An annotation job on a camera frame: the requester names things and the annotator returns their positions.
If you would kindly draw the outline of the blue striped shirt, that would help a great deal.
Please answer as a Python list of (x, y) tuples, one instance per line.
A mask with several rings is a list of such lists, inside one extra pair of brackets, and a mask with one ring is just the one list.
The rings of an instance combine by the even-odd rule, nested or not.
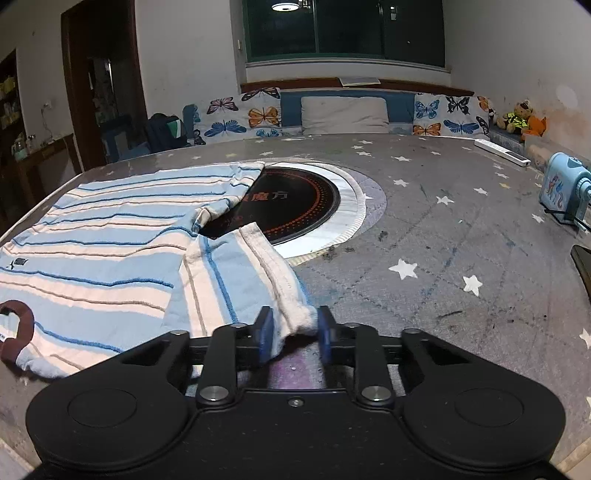
[(78, 186), (1, 248), (1, 358), (65, 377), (164, 333), (206, 337), (270, 307), (270, 352), (313, 335), (317, 311), (256, 224), (204, 226), (249, 199), (263, 163), (213, 164)]

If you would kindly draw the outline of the black round induction cooktop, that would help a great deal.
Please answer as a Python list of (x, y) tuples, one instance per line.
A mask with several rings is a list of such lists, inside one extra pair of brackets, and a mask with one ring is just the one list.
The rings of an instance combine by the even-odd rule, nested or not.
[(335, 213), (341, 194), (324, 176), (300, 168), (269, 167), (228, 212), (209, 221), (200, 234), (217, 239), (254, 223), (271, 244), (281, 244), (320, 227)]

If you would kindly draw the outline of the grey star table cover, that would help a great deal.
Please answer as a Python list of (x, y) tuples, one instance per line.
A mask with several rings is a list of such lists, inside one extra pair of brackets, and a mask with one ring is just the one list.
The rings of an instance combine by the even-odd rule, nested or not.
[(252, 159), (339, 166), (367, 195), (345, 244), (298, 265), (311, 302), (386, 335), (432, 333), (534, 379), (566, 410), (554, 461), (590, 449), (590, 302), (570, 251), (590, 237), (547, 215), (543, 176), (465, 140), (396, 135), (250, 140), (120, 161), (85, 181)]

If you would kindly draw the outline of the dark backpack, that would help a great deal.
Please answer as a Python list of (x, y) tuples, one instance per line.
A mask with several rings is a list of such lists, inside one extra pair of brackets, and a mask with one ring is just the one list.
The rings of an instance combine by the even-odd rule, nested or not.
[(153, 114), (145, 124), (145, 135), (152, 153), (188, 146), (184, 124), (176, 115)]

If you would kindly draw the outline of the grey pillow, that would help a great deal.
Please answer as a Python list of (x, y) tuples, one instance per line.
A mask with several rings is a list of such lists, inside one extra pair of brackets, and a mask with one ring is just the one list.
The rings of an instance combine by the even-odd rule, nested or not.
[(302, 97), (301, 127), (305, 135), (388, 134), (387, 102), (380, 97)]

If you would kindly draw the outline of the left butterfly cushion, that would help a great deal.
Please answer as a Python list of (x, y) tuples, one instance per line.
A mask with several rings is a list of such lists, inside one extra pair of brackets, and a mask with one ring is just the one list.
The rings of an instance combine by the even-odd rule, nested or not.
[(187, 138), (195, 146), (280, 137), (280, 89), (264, 87), (183, 107)]

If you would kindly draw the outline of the butterfly cushion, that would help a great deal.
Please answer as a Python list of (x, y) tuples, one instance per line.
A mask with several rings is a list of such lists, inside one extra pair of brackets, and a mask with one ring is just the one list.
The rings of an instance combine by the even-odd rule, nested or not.
[(280, 137), (280, 89), (264, 87), (183, 107), (187, 138), (195, 146)]
[(416, 94), (412, 134), (484, 138), (495, 110), (484, 96)]

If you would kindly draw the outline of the right butterfly cushion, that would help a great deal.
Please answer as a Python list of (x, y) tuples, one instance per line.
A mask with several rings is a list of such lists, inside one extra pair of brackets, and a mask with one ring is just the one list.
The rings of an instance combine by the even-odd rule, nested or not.
[(495, 110), (484, 96), (416, 94), (412, 134), (484, 138)]

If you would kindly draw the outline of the white remote control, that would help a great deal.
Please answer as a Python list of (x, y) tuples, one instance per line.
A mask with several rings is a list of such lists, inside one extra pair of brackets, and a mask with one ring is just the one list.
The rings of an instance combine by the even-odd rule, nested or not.
[(503, 146), (500, 146), (494, 142), (491, 142), (489, 140), (485, 140), (485, 139), (475, 139), (474, 140), (474, 144), (476, 147), (487, 151), (489, 153), (495, 154), (505, 160), (508, 160), (520, 167), (527, 167), (530, 165), (531, 161), (519, 154), (519, 153), (515, 153)]

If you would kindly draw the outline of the wooden side table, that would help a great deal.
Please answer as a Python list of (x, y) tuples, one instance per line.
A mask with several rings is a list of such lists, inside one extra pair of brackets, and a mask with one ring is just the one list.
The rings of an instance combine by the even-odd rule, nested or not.
[(63, 152), (67, 153), (75, 174), (81, 174), (83, 169), (75, 146), (74, 135), (69, 134), (35, 150), (23, 160), (9, 159), (8, 163), (1, 168), (1, 179), (16, 185), (20, 189), (24, 204), (32, 209), (46, 196), (46, 193), (44, 191), (39, 194), (33, 192), (29, 182), (29, 173), (37, 170), (45, 161)]

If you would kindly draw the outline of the light blue unicorn box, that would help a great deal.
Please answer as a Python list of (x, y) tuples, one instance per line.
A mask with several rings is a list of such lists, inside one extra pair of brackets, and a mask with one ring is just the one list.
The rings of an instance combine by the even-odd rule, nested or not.
[(540, 202), (556, 215), (584, 217), (590, 201), (590, 171), (564, 152), (554, 153), (547, 165)]

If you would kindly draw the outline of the teddy bear yellow vest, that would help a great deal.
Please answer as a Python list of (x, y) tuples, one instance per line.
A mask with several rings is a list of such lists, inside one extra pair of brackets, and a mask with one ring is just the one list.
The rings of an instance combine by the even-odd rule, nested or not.
[(512, 111), (498, 117), (496, 125), (509, 134), (520, 134), (523, 130), (528, 129), (529, 119), (533, 113), (531, 102), (523, 100), (518, 102)]

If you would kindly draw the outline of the orange plush toy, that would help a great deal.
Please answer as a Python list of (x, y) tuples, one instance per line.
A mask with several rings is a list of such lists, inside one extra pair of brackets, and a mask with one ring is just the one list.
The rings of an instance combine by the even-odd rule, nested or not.
[(529, 137), (542, 137), (547, 130), (547, 118), (531, 115), (527, 120), (527, 127), (522, 130), (522, 140)]

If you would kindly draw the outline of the window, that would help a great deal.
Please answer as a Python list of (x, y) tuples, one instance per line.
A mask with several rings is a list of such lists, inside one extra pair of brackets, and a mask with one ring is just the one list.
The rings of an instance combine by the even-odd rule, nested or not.
[(244, 1), (247, 59), (373, 59), (443, 68), (441, 1)]

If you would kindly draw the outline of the wooden door frame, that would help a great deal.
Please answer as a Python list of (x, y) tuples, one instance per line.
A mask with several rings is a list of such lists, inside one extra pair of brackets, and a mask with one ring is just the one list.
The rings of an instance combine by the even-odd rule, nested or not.
[(64, 79), (85, 170), (149, 152), (133, 1), (81, 1), (61, 14)]

